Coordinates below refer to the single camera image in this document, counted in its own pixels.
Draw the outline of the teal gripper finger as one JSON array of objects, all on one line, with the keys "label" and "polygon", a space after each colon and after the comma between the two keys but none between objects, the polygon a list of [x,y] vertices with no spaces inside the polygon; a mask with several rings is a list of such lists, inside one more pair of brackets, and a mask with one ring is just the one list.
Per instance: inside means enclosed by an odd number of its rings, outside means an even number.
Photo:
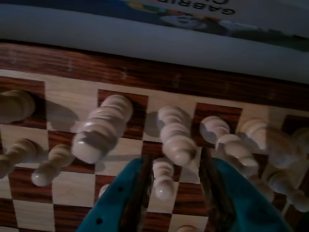
[{"label": "teal gripper finger", "polygon": [[212,232],[290,232],[281,213],[228,162],[200,156],[200,184]]},{"label": "teal gripper finger", "polygon": [[141,232],[153,187],[152,156],[131,160],[101,194],[80,232]]}]

